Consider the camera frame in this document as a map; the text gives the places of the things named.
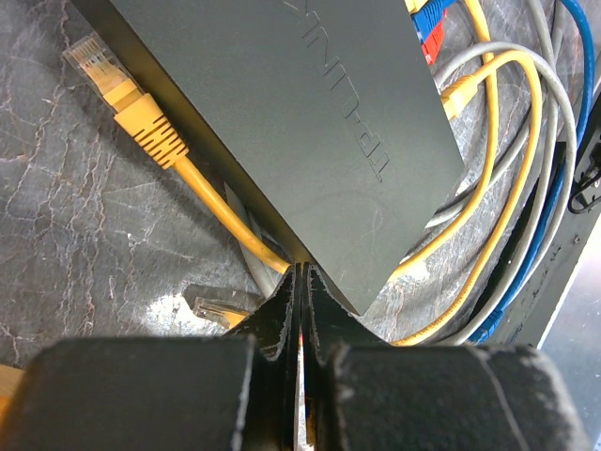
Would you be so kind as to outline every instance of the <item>gray marble countertop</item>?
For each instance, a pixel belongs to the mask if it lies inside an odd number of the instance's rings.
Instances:
[[[598,49],[601,10],[595,3],[582,2]],[[553,4],[545,5],[550,21]],[[483,8],[493,39],[539,48],[523,1],[485,0]],[[439,61],[474,42],[463,6],[448,12]],[[89,32],[67,0],[0,1],[2,364],[26,365],[66,336],[219,334],[223,328],[194,315],[196,296],[233,299],[249,309],[261,302],[238,243],[183,182],[137,148],[61,58]],[[558,72],[575,99],[582,62],[571,20]],[[499,87],[505,150],[530,94],[517,68],[501,71]],[[485,124],[482,89],[453,123],[466,162],[457,188],[482,168]],[[201,163],[201,170],[221,189],[211,167]],[[361,321],[393,339],[439,315],[467,277],[514,174],[508,171],[460,233],[424,265],[385,287]],[[484,282],[479,285],[475,294]]]

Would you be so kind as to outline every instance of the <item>blue cable connector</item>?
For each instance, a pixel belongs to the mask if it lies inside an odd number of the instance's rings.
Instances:
[[[494,309],[492,313],[488,315],[488,318],[486,318],[485,321],[476,330],[476,332],[474,332],[470,336],[468,343],[477,345],[479,343],[484,343],[485,341],[487,341],[487,339],[495,333],[499,324],[501,324],[501,320],[503,319],[503,313],[504,312],[500,309]]]
[[[456,0],[430,0],[422,9],[411,16],[417,37],[421,43],[429,38],[432,30],[442,20],[444,10]]]

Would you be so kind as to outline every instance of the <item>tp-link logo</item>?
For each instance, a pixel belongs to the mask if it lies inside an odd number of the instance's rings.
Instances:
[[[359,94],[357,94],[345,67],[340,62],[340,58],[328,54],[328,33],[321,26],[317,13],[308,9],[307,1],[290,0],[286,2],[283,0],[283,3],[300,19],[300,36],[307,49],[316,52],[318,57],[317,69],[328,90],[347,94],[346,101],[340,108],[340,113],[347,121],[348,127],[355,136],[374,174],[382,182],[382,171],[389,162],[388,155],[382,149],[378,135],[372,133],[369,127],[361,121],[357,111]]]

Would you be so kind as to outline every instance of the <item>yellow ethernet cable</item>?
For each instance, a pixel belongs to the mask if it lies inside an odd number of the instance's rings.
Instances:
[[[495,226],[492,235],[488,239],[488,242],[486,243],[482,254],[478,257],[478,260],[476,261],[473,270],[471,270],[468,280],[464,284],[463,288],[461,288],[461,291],[459,292],[457,298],[434,322],[424,327],[421,331],[416,332],[415,334],[407,336],[401,340],[394,341],[392,344],[395,346],[412,346],[422,343],[424,340],[438,332],[459,311],[459,309],[468,299],[468,296],[470,295],[471,290],[473,289],[476,280],[478,279],[478,276],[484,269],[484,266],[490,259],[490,256],[493,250],[495,249],[495,246],[501,239],[501,235],[507,227],[509,219],[511,218],[511,215],[513,214],[514,209],[516,208],[519,196],[521,195],[522,190],[524,189],[526,179],[528,178],[528,174],[530,173],[530,168],[532,166],[534,153],[536,152],[536,146],[538,144],[538,135],[541,130],[541,119],[543,115],[543,94],[541,91],[541,83],[538,79],[538,72],[536,71],[536,67],[534,66],[534,63],[532,62],[530,56],[524,52],[520,52],[517,50],[500,54],[494,57],[491,61],[484,64],[472,76],[467,77],[463,81],[463,83],[453,85],[447,88],[445,92],[450,91],[446,95],[446,97],[448,98],[457,97],[464,101],[467,98],[467,96],[454,96],[453,91],[461,90],[465,91],[466,93],[473,92],[470,86],[464,85],[482,83],[483,80],[487,76],[489,76],[490,73],[496,71],[499,67],[511,61],[516,61],[517,63],[519,63],[523,70],[526,72],[526,76],[528,78],[528,83],[530,85],[532,94],[532,119],[530,126],[530,136],[528,146],[526,147],[526,151],[524,153],[524,160],[519,170],[519,174],[517,175],[516,185],[514,186],[512,192],[509,194],[507,204],[505,205],[501,217],[499,218],[499,221],[497,222],[497,225]]]
[[[485,14],[480,6],[480,0],[466,0],[466,6],[468,7],[471,18],[473,19],[478,39],[481,42],[490,41],[488,24],[486,23]],[[483,55],[482,59],[485,63],[487,63],[493,58],[493,56],[493,54],[485,54]],[[455,85],[461,84],[463,81],[459,80],[457,83],[455,83]],[[445,91],[447,94],[442,94],[442,105],[449,120],[459,116],[463,108],[475,95],[477,89],[477,84],[466,83],[464,84],[463,88],[458,89],[457,91],[447,89]],[[457,230],[459,230],[459,228],[461,228],[469,220],[469,218],[480,205],[480,202],[482,202],[482,199],[488,190],[488,184],[490,183],[490,178],[492,176],[499,141],[499,91],[497,90],[497,73],[495,71],[491,72],[486,78],[486,95],[488,97],[488,138],[486,144],[485,164],[482,169],[482,176],[480,177],[478,186],[473,192],[470,202],[468,205],[466,205],[466,208],[464,208],[463,211],[461,211],[461,213],[442,232],[440,232],[440,234],[434,240],[429,242],[415,254],[403,260],[396,270],[394,270],[389,280],[400,277],[414,265],[424,261],[434,252],[436,252],[457,232]]]
[[[221,223],[253,254],[279,273],[289,264],[240,220],[188,159],[188,147],[152,96],[138,86],[96,34],[64,52],[70,64],[116,113],[115,121],[163,169],[173,167]]]

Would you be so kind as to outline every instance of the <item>router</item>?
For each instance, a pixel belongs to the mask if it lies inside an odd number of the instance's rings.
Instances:
[[[363,314],[463,169],[399,0],[72,0],[296,261]]]

